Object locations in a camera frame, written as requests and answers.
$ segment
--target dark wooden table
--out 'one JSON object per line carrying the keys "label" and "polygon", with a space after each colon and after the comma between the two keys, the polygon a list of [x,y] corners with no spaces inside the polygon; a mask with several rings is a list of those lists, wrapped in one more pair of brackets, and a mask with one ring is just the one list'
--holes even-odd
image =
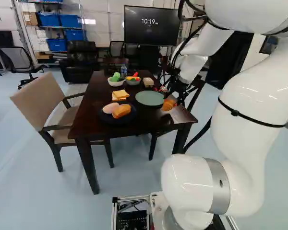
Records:
{"label": "dark wooden table", "polygon": [[[147,70],[140,70],[139,77],[151,77],[155,82],[155,87],[161,86],[159,81]],[[152,109],[139,104],[135,100],[135,95],[145,90],[142,82],[138,86],[124,83],[121,87],[111,87],[107,78],[103,71],[93,73],[68,134],[69,139],[76,141],[87,179],[94,194],[99,193],[99,185],[90,141],[178,130],[172,151],[174,154],[182,152],[192,124],[198,122],[182,105],[168,112],[162,112],[160,109]],[[130,97],[127,98],[127,101],[136,107],[136,118],[123,126],[105,124],[99,119],[98,112],[112,101],[112,91],[121,89],[125,89],[129,93]]]}

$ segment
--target water bottle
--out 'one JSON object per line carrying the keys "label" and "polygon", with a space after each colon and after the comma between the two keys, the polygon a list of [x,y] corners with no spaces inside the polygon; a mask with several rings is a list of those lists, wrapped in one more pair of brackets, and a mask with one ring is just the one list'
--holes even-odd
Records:
{"label": "water bottle", "polygon": [[124,64],[124,77],[127,77],[127,66]]}
{"label": "water bottle", "polygon": [[120,67],[120,76],[122,77],[122,78],[125,78],[125,64],[123,64],[121,67]]}

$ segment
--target light blue floor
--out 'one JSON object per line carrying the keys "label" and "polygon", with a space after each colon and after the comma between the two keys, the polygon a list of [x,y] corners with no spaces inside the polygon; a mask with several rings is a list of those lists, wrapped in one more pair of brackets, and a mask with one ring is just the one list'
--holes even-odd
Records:
{"label": "light blue floor", "polygon": [[[54,75],[66,92],[69,85],[61,73]],[[175,132],[158,139],[152,161],[148,161],[149,135],[113,139],[114,169],[109,168],[104,148],[93,146],[101,187],[101,193],[93,195],[76,147],[62,149],[65,171],[59,173],[46,142],[10,101],[23,78],[27,75],[0,77],[0,230],[109,230],[113,196],[161,189],[160,168],[171,154]],[[192,111],[199,123],[193,125],[189,138],[211,116],[218,94],[205,86]],[[188,154],[223,159],[209,132]],[[236,222],[241,230],[288,230],[288,130],[282,130],[267,158],[262,209]]]}

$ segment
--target beige chair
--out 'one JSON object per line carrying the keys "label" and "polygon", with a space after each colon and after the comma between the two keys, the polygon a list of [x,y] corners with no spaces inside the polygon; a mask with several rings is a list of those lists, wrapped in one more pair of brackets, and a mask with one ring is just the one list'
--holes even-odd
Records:
{"label": "beige chair", "polygon": [[[76,116],[78,106],[71,107],[68,99],[83,95],[84,93],[78,93],[65,97],[52,73],[48,72],[11,96],[11,100],[17,108],[50,146],[59,172],[63,171],[60,156],[61,148],[76,146],[74,139],[68,139],[67,135]],[[60,102],[63,102],[67,109],[60,121],[57,125],[44,126],[48,117]],[[110,140],[93,141],[91,145],[105,146],[110,167],[113,168]]]}

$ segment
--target monitor screen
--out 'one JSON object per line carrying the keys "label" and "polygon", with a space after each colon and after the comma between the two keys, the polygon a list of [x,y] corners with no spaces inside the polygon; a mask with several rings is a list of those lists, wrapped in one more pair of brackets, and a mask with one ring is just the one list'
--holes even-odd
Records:
{"label": "monitor screen", "polygon": [[125,43],[176,46],[178,10],[125,6]]}

